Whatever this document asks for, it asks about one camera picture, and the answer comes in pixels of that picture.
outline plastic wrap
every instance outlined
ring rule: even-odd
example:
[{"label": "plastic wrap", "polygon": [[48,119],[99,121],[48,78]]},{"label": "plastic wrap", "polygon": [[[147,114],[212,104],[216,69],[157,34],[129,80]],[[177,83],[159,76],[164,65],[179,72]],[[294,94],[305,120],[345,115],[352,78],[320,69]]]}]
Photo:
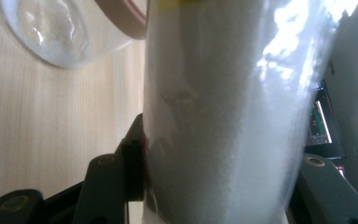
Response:
[{"label": "plastic wrap", "polygon": [[144,223],[278,223],[344,8],[150,0]]}]

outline white powder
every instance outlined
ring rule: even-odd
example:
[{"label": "white powder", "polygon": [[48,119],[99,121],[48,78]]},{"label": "white powder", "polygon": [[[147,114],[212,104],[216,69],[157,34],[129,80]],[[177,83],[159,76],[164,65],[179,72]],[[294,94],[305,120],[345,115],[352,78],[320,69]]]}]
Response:
[{"label": "white powder", "polygon": [[1,5],[17,38],[42,59],[61,67],[90,59],[88,29],[73,1],[1,0]]},{"label": "white powder", "polygon": [[337,26],[326,2],[151,1],[145,223],[282,219]]}]

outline wooden table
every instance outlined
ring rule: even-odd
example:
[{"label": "wooden table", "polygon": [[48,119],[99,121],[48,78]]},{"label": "wooden table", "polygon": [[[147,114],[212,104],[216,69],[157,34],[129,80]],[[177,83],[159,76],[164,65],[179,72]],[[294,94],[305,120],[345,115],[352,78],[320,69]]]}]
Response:
[{"label": "wooden table", "polygon": [[[0,196],[45,198],[81,181],[94,157],[114,152],[143,107],[144,42],[79,69],[46,64],[0,14]],[[142,205],[134,204],[140,223]]]}]

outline wooden surface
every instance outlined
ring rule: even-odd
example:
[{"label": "wooden surface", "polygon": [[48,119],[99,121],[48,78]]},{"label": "wooden surface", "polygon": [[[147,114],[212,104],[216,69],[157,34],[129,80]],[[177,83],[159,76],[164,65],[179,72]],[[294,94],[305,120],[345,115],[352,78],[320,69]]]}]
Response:
[{"label": "wooden surface", "polygon": [[[39,189],[47,198],[114,152],[142,112],[144,48],[137,42],[61,69],[25,49],[0,14],[0,196]],[[142,206],[134,206],[139,218]]]}]

